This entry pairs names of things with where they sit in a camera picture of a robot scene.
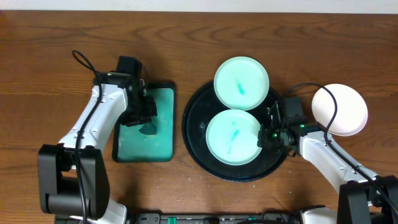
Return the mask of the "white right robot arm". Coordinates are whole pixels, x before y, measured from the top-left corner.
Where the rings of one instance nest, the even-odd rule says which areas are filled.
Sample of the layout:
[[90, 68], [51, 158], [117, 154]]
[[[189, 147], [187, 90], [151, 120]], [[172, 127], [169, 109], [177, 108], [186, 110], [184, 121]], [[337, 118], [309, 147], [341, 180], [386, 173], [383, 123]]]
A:
[[301, 223], [397, 223], [397, 177], [381, 177], [365, 168], [333, 139], [329, 128], [338, 105], [325, 122], [308, 123], [301, 102], [290, 98], [267, 110], [258, 146], [292, 153], [309, 161], [338, 193], [338, 208], [316, 206], [299, 212]]

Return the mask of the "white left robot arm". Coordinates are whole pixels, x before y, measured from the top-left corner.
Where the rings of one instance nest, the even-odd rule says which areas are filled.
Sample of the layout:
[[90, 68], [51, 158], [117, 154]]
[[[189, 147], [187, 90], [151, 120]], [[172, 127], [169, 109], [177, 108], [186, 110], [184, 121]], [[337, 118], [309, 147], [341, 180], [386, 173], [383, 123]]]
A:
[[91, 98], [58, 144], [38, 153], [39, 200], [44, 213], [77, 223], [126, 223], [127, 207], [110, 197], [103, 151], [117, 122], [144, 124], [155, 102], [138, 81], [95, 82]]

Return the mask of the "mint green plate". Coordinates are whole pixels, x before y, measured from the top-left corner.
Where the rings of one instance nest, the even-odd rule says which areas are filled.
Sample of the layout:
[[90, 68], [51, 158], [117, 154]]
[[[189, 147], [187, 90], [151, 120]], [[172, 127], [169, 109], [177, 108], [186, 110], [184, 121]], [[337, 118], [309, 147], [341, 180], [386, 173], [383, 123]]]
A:
[[209, 122], [206, 144], [211, 154], [222, 163], [231, 166], [245, 165], [262, 151], [257, 145], [260, 128], [260, 123], [250, 113], [224, 110]]

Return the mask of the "white plate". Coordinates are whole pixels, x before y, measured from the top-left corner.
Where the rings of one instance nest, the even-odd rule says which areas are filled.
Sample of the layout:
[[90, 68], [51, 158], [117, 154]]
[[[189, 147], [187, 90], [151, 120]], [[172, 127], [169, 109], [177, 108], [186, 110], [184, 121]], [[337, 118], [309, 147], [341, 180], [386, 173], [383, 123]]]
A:
[[[326, 85], [335, 97], [337, 113], [328, 132], [337, 136], [358, 134], [368, 120], [368, 107], [363, 97], [349, 86], [334, 83]], [[335, 104], [330, 94], [319, 89], [312, 99], [312, 113], [315, 120], [324, 127], [328, 125], [335, 111]]]

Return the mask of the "mint plate with stain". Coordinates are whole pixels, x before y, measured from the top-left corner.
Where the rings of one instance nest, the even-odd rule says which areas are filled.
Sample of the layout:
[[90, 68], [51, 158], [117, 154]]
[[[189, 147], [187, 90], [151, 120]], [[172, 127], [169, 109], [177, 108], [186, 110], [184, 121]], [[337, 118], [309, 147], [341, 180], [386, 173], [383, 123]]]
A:
[[266, 69], [250, 57], [233, 57], [223, 62], [213, 80], [215, 94], [231, 109], [248, 111], [268, 95], [270, 80]]

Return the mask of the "dark green sponge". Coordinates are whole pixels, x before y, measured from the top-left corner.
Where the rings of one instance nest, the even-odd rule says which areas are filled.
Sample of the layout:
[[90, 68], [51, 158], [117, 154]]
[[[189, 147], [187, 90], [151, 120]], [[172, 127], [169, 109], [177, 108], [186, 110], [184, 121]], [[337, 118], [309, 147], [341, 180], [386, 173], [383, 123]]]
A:
[[139, 132], [143, 135], [153, 136], [157, 134], [157, 126], [153, 122], [145, 123], [139, 129]]

